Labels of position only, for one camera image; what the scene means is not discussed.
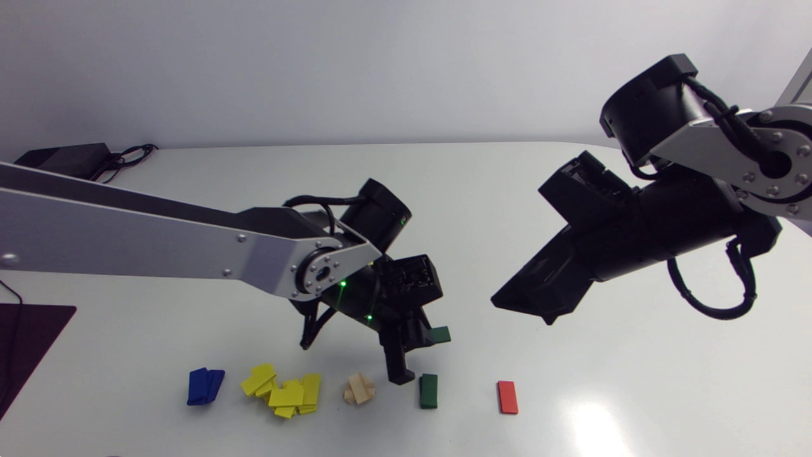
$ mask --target red block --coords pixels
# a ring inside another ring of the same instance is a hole
[[[516,402],[516,386],[513,381],[499,381],[499,409],[502,414],[519,414],[519,404]]]

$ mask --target bolt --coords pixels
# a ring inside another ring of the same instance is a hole
[[[2,264],[6,265],[7,267],[13,267],[17,263],[19,263],[19,256],[17,254],[13,254],[9,252],[8,254],[2,255]]]

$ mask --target white table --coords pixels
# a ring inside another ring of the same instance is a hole
[[[0,422],[0,455],[809,455],[812,241],[789,223],[754,260],[744,318],[694,311],[664,264],[596,284],[551,327],[489,297],[563,226],[536,192],[588,147],[629,182],[617,150],[563,143],[160,150],[114,184],[240,211],[298,194],[350,196],[373,177],[414,217],[389,252],[426,253],[445,297],[426,307],[453,341],[408,354],[439,374],[439,409],[417,383],[386,381],[377,335],[336,316],[302,351],[300,316],[238,281],[0,272],[31,303],[76,315]],[[681,257],[709,304],[741,299],[723,253]],[[280,379],[323,375],[318,412],[284,421],[238,384],[271,362]],[[217,400],[185,404],[188,372],[227,374]],[[378,386],[347,405],[347,376]],[[499,414],[495,382],[520,414]]]

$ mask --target dark green block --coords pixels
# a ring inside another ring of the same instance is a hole
[[[437,375],[426,373],[420,376],[420,408],[437,407]]]
[[[431,341],[435,343],[451,341],[451,333],[448,332],[448,327],[437,327],[436,329],[429,330]]]

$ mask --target yellow block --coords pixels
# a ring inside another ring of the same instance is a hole
[[[316,411],[316,405],[303,405],[303,406],[298,407],[298,409],[299,409],[299,414],[300,415],[301,414],[307,414],[309,412]]]
[[[251,368],[251,376],[240,383],[246,395],[254,395],[268,380],[276,376],[274,366],[270,363],[263,363]]]
[[[302,378],[304,387],[304,399],[302,404],[315,405],[318,403],[318,386],[322,383],[322,375],[318,373],[308,373]]]
[[[305,399],[305,389],[298,379],[285,381],[282,389],[270,391],[269,407],[300,407]]]
[[[274,414],[290,419],[296,413],[296,407],[279,407],[274,410]]]
[[[262,387],[257,389],[257,392],[255,392],[254,395],[258,397],[265,397],[266,395],[270,395],[271,390],[276,390],[278,388],[279,386],[276,385],[276,376],[274,376],[270,378],[268,382],[263,384]]]

